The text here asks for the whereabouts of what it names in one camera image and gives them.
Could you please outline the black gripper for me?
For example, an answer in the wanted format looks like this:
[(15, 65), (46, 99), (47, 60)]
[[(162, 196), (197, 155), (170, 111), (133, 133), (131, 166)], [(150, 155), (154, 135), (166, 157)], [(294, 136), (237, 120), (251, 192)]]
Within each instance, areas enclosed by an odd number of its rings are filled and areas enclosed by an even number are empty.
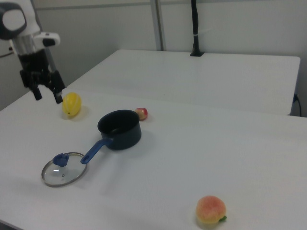
[(30, 89), (35, 99), (42, 99), (38, 86), (44, 85), (52, 90), (56, 103), (62, 103), (62, 90), (65, 89), (65, 84), (57, 70), (54, 72), (49, 71), (49, 62), (45, 50), (19, 55), (18, 58), (22, 65), (20, 75), (23, 85), (25, 88)]

